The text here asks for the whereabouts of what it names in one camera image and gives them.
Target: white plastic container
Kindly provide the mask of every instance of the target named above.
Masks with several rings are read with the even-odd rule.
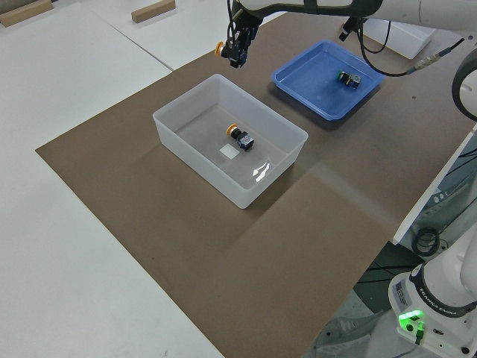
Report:
[[[297,159],[308,134],[221,75],[153,114],[162,144],[244,209]],[[240,149],[226,130],[254,139]]]
[[[388,32],[388,22],[385,20],[369,19],[364,24],[364,35],[383,44]],[[431,41],[434,28],[424,28],[422,26],[403,24],[401,22],[391,23],[389,40],[386,47],[412,60]]]

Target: brown cardboard sheet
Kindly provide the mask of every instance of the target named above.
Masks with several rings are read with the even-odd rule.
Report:
[[[37,150],[226,358],[303,354],[473,126],[450,95],[460,54],[385,79],[335,123],[271,83],[296,54],[336,40],[342,21],[281,16],[243,69],[207,54]],[[358,53],[355,37],[344,46]],[[152,119],[214,73],[309,133],[246,210],[163,147]]]

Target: white square sticker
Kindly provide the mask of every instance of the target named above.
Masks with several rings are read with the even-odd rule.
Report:
[[[226,144],[221,148],[221,153],[225,154],[227,158],[233,159],[240,153],[240,151],[232,147],[230,144]]]

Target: blue bin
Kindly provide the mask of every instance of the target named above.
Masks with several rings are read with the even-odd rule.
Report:
[[[337,80],[339,71],[361,76],[358,89]],[[272,74],[273,82],[328,121],[343,118],[384,76],[361,58],[328,41],[320,41]]]

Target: white table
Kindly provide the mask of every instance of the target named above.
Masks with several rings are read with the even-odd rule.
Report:
[[[157,0],[80,1],[170,69],[212,51],[227,37],[226,0],[176,0],[176,9],[139,24],[131,12]],[[264,23],[279,15],[267,16]]]
[[[34,152],[169,73],[69,3],[0,26],[0,356],[222,357]]]

